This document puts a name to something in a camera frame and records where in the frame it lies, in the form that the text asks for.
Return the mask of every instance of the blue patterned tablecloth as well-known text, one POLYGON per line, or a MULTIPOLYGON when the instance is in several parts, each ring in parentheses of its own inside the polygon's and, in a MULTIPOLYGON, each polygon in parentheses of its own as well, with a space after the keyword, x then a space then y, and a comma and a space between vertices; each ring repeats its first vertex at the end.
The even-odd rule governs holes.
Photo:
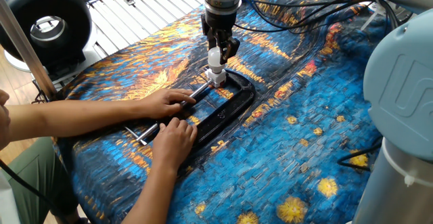
MULTIPOLYGON (((286 24, 313 10, 259 7, 286 24)), ((228 69, 252 81, 256 99, 188 167, 175 186, 168 223, 336 224, 351 220, 369 174, 336 161, 369 147, 379 135, 368 116, 362 88, 368 57, 385 33, 383 18, 359 30, 371 15, 361 8, 334 14, 321 24, 335 24, 301 35, 234 28, 233 36, 241 46, 228 69)), ((61 95, 66 99, 141 99, 163 87, 199 87, 207 56, 200 24, 203 11, 199 7, 96 63, 61 95)), ((247 3, 237 20, 250 28, 272 28, 247 3)), ((190 123, 200 123, 232 95, 230 89, 213 90, 185 116, 190 123)), ((125 125, 140 132, 151 123, 140 120, 125 125)), ((57 140, 79 202, 94 223, 121 222, 152 166, 152 144, 137 143, 123 129, 125 125, 57 140)), ((352 163, 366 165, 373 157, 359 156, 352 163)))

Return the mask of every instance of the metal frame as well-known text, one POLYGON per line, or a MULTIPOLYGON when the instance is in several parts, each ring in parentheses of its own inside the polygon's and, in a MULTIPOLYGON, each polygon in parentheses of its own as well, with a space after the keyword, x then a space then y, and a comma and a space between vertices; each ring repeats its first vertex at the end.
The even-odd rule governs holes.
POLYGON ((57 91, 54 88, 53 82, 48 77, 32 45, 28 42, 12 10, 7 5, 6 0, 0 0, 0 24, 20 53, 21 58, 32 72, 38 82, 38 86, 46 94, 48 99, 54 99, 57 91))

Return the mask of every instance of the wire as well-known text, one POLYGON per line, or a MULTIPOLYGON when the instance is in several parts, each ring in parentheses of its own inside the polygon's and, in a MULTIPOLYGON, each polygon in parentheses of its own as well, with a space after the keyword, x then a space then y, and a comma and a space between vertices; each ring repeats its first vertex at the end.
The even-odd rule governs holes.
POLYGON ((341 157, 340 159, 337 160, 337 164, 339 164, 340 166, 348 166, 348 167, 353 168, 353 169, 359 169, 359 170, 363 170, 363 171, 371 171, 371 169, 369 167, 366 167, 366 166, 357 166, 355 164, 345 163, 343 161, 351 159, 351 158, 354 158, 354 157, 357 157, 357 156, 360 156, 360 155, 363 155, 363 154, 368 154, 370 152, 373 152, 373 151, 379 149, 382 146, 382 142, 380 141, 381 139, 382 139, 382 136, 377 137, 374 140, 373 146, 371 146, 370 148, 367 148, 365 150, 360 150, 360 151, 358 151, 356 153, 349 154, 347 156, 341 157))
POLYGON ((239 24, 234 24, 236 27, 241 28, 243 30, 248 30, 248 31, 254 31, 254 32, 281 32, 281 31, 286 31, 286 29, 279 29, 279 30, 261 30, 261 29, 257 29, 257 28, 247 28, 247 27, 243 27, 240 26, 239 24))
POLYGON ((53 214, 57 217, 59 217, 63 223, 68 223, 68 220, 66 220, 66 217, 59 211, 59 209, 55 206, 55 204, 49 200, 47 197, 45 197, 41 192, 39 192, 34 187, 30 186, 27 182, 25 182, 21 177, 19 177, 15 172, 13 172, 2 160, 0 160, 0 167, 9 174, 15 181, 17 181, 19 184, 21 184, 23 187, 28 189, 30 192, 34 193, 36 196, 40 197, 43 201, 45 201, 50 208, 50 210, 53 212, 53 214))
MULTIPOLYGON (((260 15, 261 18, 263 18, 269 24, 271 24, 271 25, 273 25, 275 27, 278 27, 278 28, 283 28, 283 29, 299 28, 300 26, 306 26, 306 25, 308 25, 310 23, 320 21, 321 19, 327 17, 330 14, 333 14, 333 13, 335 13, 335 12, 341 10, 341 9, 344 9, 344 8, 350 6, 350 5, 354 5, 356 3, 360 3, 360 2, 363 2, 363 1, 375 1, 375 0, 334 0, 332 2, 327 3, 326 5, 323 5, 322 7, 318 8, 318 9, 316 9, 311 14, 309 14, 307 17, 301 19, 294 26, 282 26, 282 25, 278 25, 278 24, 275 24, 275 23, 269 23, 268 20, 266 19, 266 17, 264 17, 263 15, 260 15, 259 13, 258 13, 258 15, 260 15), (321 10, 323 10, 323 9, 325 9, 325 8, 331 6, 331 5, 335 5, 335 4, 339 4, 339 3, 346 3, 346 5, 340 6, 340 7, 338 7, 337 9, 335 9, 333 11, 327 12, 326 14, 324 14, 322 16, 319 16, 318 18, 315 18, 313 21, 310 21, 310 22, 307 22, 307 23, 304 23, 304 24, 300 24, 300 23, 304 22, 306 19, 308 19, 311 16, 313 16, 314 14, 320 12, 321 10)), ((392 8, 389 6, 389 4, 385 0, 379 0, 379 2, 385 8, 387 14, 390 14, 391 27, 392 27, 392 29, 395 29, 398 26, 398 19, 397 19, 396 15, 395 15, 394 11, 392 10, 392 8)), ((278 3, 269 3, 268 5, 276 5, 276 6, 282 6, 282 7, 291 7, 291 6, 296 6, 296 7, 302 6, 302 7, 304 7, 304 6, 312 6, 313 4, 314 3, 296 4, 296 5, 284 5, 284 4, 278 4, 278 3)), ((252 7, 257 12, 258 7, 256 5, 255 6, 252 5, 252 7)))
MULTIPOLYGON (((372 4, 372 3, 366 5, 365 7, 362 7, 361 10, 359 10, 359 12, 361 12, 361 11, 367 9, 371 4, 372 4)), ((305 30, 305 31, 302 31, 302 32, 292 32, 292 31, 290 31, 290 30, 289 30, 289 32, 291 32, 293 35, 304 34, 304 33, 306 33, 306 32, 313 31, 313 30, 318 29, 318 28, 323 27, 323 26, 327 26, 327 25, 335 24, 335 23, 338 23, 338 22, 343 22, 343 21, 345 21, 345 20, 347 20, 347 19, 350 19, 350 18, 355 17, 356 15, 357 15, 357 14, 353 14, 353 15, 351 15, 351 16, 349 16, 349 17, 347 17, 347 18, 343 18, 343 19, 341 19, 341 20, 333 21, 333 22, 326 23, 326 24, 321 24, 321 25, 318 25, 318 26, 316 26, 316 27, 314 27, 314 28, 311 28, 311 29, 309 29, 309 30, 305 30)))
POLYGON ((386 36, 386 31, 388 30, 388 13, 386 13, 386 18, 385 18, 385 31, 384 31, 384 38, 386 36))

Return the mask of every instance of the white cylindrical part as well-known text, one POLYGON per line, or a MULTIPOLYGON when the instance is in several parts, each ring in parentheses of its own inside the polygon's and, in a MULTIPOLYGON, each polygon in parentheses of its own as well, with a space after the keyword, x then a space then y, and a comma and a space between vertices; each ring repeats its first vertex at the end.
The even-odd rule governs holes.
POLYGON ((221 52, 219 50, 219 47, 213 47, 209 49, 208 51, 208 64, 209 68, 212 70, 213 73, 220 73, 224 67, 225 64, 221 65, 221 52))

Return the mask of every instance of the person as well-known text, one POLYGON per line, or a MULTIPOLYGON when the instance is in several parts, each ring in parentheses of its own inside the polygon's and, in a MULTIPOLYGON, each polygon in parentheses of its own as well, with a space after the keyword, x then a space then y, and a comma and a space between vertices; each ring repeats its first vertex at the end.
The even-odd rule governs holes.
MULTIPOLYGON (((192 91, 184 89, 161 89, 134 101, 64 100, 5 106, 9 95, 0 90, 0 150, 11 141, 39 137, 9 167, 47 196, 69 223, 86 223, 87 220, 78 215, 72 186, 48 136, 72 137, 126 120, 170 116, 181 109, 177 102, 196 102, 189 96, 191 94, 192 91)), ((165 223, 177 170, 189 154, 196 136, 197 127, 178 118, 173 118, 168 125, 160 125, 152 149, 151 171, 137 202, 123 220, 124 224, 165 223)), ((46 203, 5 172, 0 172, 0 203, 0 223, 3 224, 42 224, 49 211, 46 203)), ((54 213, 58 223, 62 223, 60 214, 54 213)))

